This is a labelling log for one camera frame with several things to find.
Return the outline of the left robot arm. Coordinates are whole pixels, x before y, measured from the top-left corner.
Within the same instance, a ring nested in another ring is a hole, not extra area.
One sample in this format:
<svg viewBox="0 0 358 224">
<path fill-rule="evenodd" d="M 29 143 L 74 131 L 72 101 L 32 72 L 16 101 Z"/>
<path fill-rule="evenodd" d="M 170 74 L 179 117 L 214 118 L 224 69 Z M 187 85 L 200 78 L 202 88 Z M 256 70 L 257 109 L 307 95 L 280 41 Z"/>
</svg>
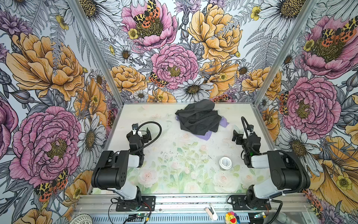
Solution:
<svg viewBox="0 0 358 224">
<path fill-rule="evenodd" d="M 119 195 L 118 211 L 138 211 L 144 205 L 141 191 L 127 180 L 127 171 L 129 168 L 142 167 L 145 155 L 141 148 L 149 143 L 152 137 L 149 130 L 131 131 L 126 137 L 129 150 L 102 152 L 93 171 L 91 185 Z"/>
</svg>

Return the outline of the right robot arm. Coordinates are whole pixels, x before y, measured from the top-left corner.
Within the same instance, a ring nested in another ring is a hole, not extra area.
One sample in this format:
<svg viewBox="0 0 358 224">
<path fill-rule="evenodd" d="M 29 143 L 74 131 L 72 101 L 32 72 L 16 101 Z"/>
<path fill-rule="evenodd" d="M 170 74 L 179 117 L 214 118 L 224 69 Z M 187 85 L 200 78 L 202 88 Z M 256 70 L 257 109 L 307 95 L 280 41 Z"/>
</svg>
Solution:
<svg viewBox="0 0 358 224">
<path fill-rule="evenodd" d="M 233 138 L 241 145 L 244 164 L 250 169 L 269 169 L 269 178 L 248 187 L 245 195 L 231 195 L 228 203 L 235 211 L 271 209 L 274 198 L 297 193 L 310 186 L 310 177 L 294 152 L 283 150 L 260 152 L 261 138 L 255 132 L 238 133 Z"/>
</svg>

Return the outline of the lavender purple cloth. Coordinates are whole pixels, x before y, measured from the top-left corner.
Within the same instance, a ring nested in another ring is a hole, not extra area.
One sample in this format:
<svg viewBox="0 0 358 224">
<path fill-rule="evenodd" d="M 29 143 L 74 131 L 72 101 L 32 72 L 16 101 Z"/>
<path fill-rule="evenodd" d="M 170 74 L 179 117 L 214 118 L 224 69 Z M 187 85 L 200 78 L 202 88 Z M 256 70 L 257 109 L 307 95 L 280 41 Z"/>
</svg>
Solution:
<svg viewBox="0 0 358 224">
<path fill-rule="evenodd" d="M 181 124 L 180 120 L 179 120 L 179 116 L 176 116 L 176 120 L 180 123 L 180 128 L 184 131 L 190 132 L 186 127 L 184 127 L 184 125 Z M 225 117 L 222 116 L 222 119 L 219 122 L 219 126 L 226 128 L 229 125 L 229 122 L 227 121 L 227 119 Z M 208 141 L 211 136 L 213 134 L 213 131 L 207 131 L 204 135 L 195 135 L 195 137 L 198 137 L 199 139 L 202 139 L 204 141 Z"/>
</svg>

